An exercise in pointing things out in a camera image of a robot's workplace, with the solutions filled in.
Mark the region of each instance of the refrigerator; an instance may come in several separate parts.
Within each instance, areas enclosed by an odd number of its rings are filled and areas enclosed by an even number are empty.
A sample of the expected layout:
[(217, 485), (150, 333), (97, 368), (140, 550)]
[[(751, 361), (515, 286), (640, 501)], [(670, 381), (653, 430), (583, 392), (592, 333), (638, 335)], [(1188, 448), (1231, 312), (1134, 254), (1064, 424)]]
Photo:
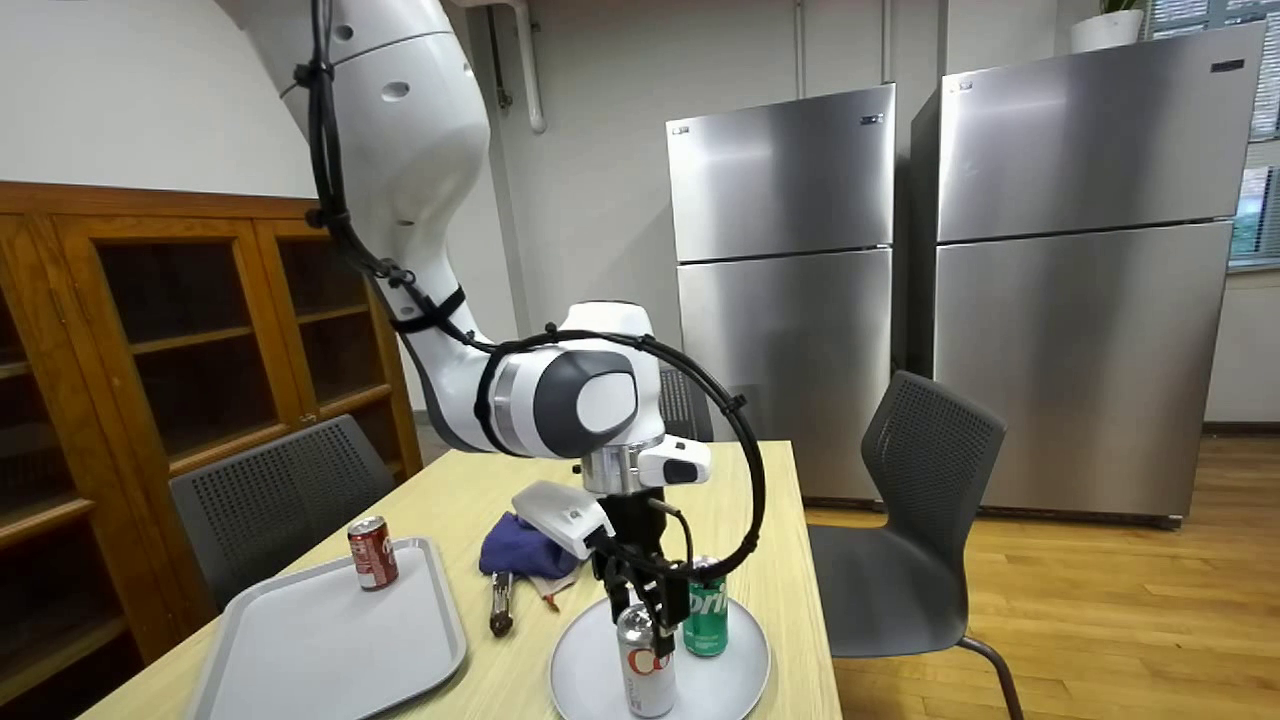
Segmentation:
[(1188, 518), (1260, 45), (958, 71), (912, 122), (912, 347), (1007, 430), (989, 509)]
[(897, 91), (670, 126), (684, 351), (792, 442), (800, 493), (877, 501), (860, 436), (891, 351)]

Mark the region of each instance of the wooden table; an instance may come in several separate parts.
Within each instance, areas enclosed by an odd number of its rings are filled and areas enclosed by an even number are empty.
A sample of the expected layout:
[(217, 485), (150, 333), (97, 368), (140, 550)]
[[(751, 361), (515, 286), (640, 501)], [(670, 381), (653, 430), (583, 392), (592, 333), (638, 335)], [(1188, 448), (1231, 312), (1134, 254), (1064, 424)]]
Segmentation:
[[(756, 557), (727, 582), (727, 595), (759, 619), (772, 644), (772, 679), (756, 715), (839, 715), (792, 448), (763, 444), (763, 469), (763, 538)], [(387, 518), (395, 541), (436, 541), (470, 634), (465, 675), (451, 689), (414, 705), (403, 715), (558, 715), (547, 691), (552, 650), (589, 603), (605, 602), (605, 588), (583, 572), (577, 588), (558, 595), (558, 615), (529, 583), (519, 583), (515, 636), (491, 642), (487, 582), (476, 569), (484, 531), (533, 479), (577, 485), (573, 466), (450, 452), (371, 509)], [(747, 529), (751, 509), (740, 452), (716, 448), (711, 485), (674, 487), (670, 501), (690, 511), (702, 551), (726, 557)], [(345, 531), (316, 544), (289, 572), (339, 557), (348, 557)], [(217, 644), (220, 619), (119, 684), (88, 715), (186, 715)]]

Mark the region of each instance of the tray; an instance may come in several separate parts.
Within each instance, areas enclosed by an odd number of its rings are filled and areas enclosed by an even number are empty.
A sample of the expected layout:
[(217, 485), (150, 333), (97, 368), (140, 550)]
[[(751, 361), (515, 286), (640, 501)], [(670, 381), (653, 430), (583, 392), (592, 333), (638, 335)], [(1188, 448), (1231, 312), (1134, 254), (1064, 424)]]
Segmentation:
[[(763, 627), (727, 602), (727, 650), (702, 659), (677, 650), (677, 710), (664, 720), (744, 720), (772, 675)], [(558, 644), (552, 702), (565, 720), (634, 715), (607, 603), (592, 603)]]
[(371, 715), (439, 689), (470, 642), (430, 541), (391, 544), (400, 582), (360, 593), (354, 562), (241, 593), (192, 715)]

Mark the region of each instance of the black chair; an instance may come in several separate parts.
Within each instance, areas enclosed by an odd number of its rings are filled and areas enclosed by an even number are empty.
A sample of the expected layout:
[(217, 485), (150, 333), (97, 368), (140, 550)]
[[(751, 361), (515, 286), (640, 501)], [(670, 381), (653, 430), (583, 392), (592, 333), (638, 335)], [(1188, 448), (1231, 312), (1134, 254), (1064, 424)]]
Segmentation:
[(1005, 655), (969, 636), (963, 541), (1000, 444), (989, 414), (897, 374), (866, 436), (888, 524), (814, 529), (814, 557), (834, 655), (969, 650), (993, 659), (1007, 715), (1023, 715)]
[(205, 588), (228, 603), (345, 529), (391, 487), (354, 415), (311, 424), (174, 479)]

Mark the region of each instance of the floor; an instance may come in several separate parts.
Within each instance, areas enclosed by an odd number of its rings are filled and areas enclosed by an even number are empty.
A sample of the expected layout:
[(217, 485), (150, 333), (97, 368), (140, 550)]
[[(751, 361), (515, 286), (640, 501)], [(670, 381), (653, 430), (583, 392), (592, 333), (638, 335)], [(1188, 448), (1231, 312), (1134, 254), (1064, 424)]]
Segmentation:
[[(877, 524), (871, 511), (808, 511)], [(1216, 433), (1191, 519), (980, 519), (972, 634), (996, 644), (1030, 715), (1280, 715), (1280, 433)], [(839, 659), (844, 715), (1005, 715), (980, 655)]]

